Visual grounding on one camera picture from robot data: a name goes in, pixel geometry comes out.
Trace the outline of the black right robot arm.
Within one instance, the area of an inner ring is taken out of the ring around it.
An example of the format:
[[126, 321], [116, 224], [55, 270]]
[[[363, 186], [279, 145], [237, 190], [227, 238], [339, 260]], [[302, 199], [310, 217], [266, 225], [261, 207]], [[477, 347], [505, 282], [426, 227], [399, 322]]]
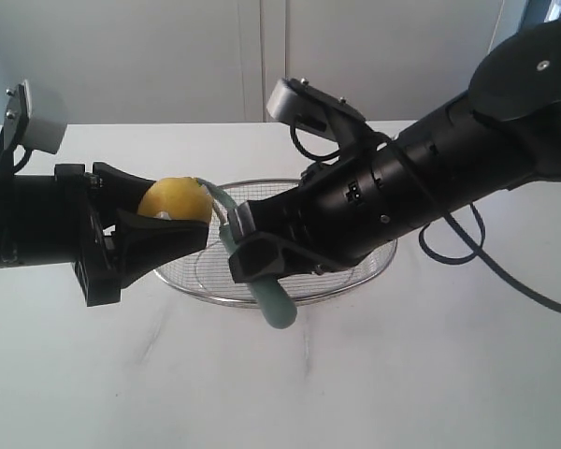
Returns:
[[284, 193], [228, 215], [236, 282], [358, 265], [382, 245], [501, 189], [561, 181], [561, 19], [511, 36], [468, 88], [391, 143], [352, 106], [280, 80], [271, 115], [338, 144]]

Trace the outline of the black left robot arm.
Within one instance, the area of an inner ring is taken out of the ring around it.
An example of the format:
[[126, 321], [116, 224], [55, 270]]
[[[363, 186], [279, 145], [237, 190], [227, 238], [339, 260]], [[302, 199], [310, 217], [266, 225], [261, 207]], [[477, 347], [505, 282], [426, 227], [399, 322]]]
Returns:
[[209, 226], [137, 214], [153, 182], [105, 163], [0, 178], [0, 268], [69, 263], [87, 306], [206, 246]]

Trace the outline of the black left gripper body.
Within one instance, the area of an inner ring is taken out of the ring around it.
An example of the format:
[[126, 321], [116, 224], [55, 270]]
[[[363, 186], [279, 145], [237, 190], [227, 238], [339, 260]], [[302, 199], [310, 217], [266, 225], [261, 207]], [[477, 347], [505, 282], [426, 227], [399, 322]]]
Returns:
[[69, 229], [77, 243], [73, 269], [86, 306], [120, 302], [120, 280], [108, 259], [104, 228], [92, 199], [97, 177], [87, 173], [84, 164], [58, 164], [54, 178], [64, 192], [65, 211], [72, 221]]

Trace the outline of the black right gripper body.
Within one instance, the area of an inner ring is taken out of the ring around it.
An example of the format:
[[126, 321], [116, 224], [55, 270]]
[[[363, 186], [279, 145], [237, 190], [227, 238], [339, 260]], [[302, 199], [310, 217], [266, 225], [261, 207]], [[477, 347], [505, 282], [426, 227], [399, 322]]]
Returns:
[[313, 174], [298, 186], [268, 198], [303, 198], [309, 237], [288, 239], [357, 265], [376, 248], [439, 217], [433, 201], [444, 182], [439, 145], [410, 144], [402, 164], [391, 147]]

